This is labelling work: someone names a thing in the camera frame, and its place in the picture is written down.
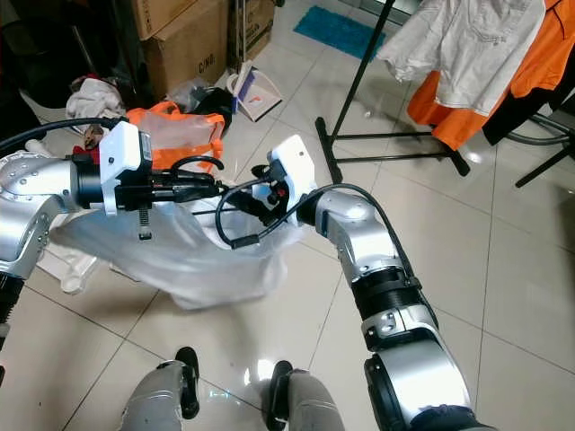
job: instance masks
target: cable connector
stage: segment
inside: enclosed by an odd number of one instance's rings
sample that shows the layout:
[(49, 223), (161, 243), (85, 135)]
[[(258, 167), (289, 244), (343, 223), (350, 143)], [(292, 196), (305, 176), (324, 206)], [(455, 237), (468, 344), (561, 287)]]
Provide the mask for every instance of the cable connector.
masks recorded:
[(241, 249), (242, 247), (247, 247), (248, 245), (254, 245), (260, 243), (260, 236), (255, 235), (248, 235), (243, 236), (242, 238), (238, 238), (236, 240), (232, 240), (232, 250)]

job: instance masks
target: white cloth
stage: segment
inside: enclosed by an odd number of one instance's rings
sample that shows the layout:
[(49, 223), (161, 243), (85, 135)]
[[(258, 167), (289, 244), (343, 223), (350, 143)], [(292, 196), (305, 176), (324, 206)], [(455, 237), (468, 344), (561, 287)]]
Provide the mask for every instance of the white cloth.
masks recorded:
[(544, 15), (544, 0), (424, 0), (377, 57), (399, 81), (438, 70), (437, 103), (489, 115)]
[(71, 119), (113, 118), (125, 113), (116, 87), (99, 79), (84, 79), (80, 90), (72, 94), (66, 103), (66, 115)]

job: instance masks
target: red object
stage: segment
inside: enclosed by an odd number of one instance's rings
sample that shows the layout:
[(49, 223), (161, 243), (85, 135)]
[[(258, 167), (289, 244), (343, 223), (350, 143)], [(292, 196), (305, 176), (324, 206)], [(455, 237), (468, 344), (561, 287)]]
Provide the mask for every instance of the red object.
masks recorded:
[(98, 147), (93, 150), (84, 150), (81, 146), (76, 145), (72, 150), (72, 154), (89, 154), (94, 164), (100, 164), (100, 150)]

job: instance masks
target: box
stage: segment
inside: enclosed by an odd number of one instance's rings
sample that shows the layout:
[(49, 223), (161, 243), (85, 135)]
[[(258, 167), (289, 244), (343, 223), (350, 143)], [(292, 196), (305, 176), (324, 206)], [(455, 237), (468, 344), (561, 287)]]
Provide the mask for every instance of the box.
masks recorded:
[(147, 40), (197, 0), (132, 0), (140, 40)]
[(228, 0), (197, 0), (143, 42), (156, 99), (197, 76), (214, 84), (226, 70)]
[[(231, 2), (229, 24), (229, 42), (228, 42), (228, 65), (236, 66), (235, 59), (235, 2)], [(246, 59), (254, 59), (271, 39), (271, 28), (273, 26), (273, 14), (275, 4), (273, 0), (247, 0), (247, 14), (245, 17), (246, 26)], [(239, 11), (240, 31), (242, 29), (243, 8)], [(240, 34), (240, 50), (243, 49), (242, 35)]]

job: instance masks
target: crumpled cloth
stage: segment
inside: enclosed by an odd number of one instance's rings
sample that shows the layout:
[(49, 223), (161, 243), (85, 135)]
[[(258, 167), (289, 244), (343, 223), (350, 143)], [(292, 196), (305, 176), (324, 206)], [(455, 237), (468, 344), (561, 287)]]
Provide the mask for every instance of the crumpled cloth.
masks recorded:
[[(78, 92), (66, 103), (66, 115), (71, 119), (88, 117), (119, 117), (126, 113), (118, 90), (99, 79), (86, 78)], [(84, 131), (87, 126), (79, 126)]]

